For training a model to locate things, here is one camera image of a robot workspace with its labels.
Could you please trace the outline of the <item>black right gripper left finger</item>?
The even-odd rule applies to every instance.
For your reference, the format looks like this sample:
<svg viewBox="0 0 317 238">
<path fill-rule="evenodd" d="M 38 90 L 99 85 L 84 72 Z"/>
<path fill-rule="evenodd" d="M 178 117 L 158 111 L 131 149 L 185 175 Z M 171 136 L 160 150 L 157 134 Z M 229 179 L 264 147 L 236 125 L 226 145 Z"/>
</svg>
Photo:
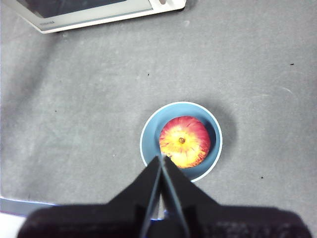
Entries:
<svg viewBox="0 0 317 238">
<path fill-rule="evenodd" d="M 52 206 L 31 213 L 20 238 L 143 238 L 158 201 L 161 164 L 154 157 L 137 178 L 107 204 Z"/>
</svg>

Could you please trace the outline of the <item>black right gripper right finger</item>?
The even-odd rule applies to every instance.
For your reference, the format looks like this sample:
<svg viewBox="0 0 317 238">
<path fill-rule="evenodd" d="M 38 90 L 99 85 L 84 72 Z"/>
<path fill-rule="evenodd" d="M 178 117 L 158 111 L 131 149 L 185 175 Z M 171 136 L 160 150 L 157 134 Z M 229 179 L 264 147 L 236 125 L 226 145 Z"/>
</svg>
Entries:
<svg viewBox="0 0 317 238">
<path fill-rule="evenodd" d="M 194 185 L 167 156 L 162 178 L 176 219 L 189 238 L 310 238 L 294 212 L 274 207 L 221 205 Z"/>
</svg>

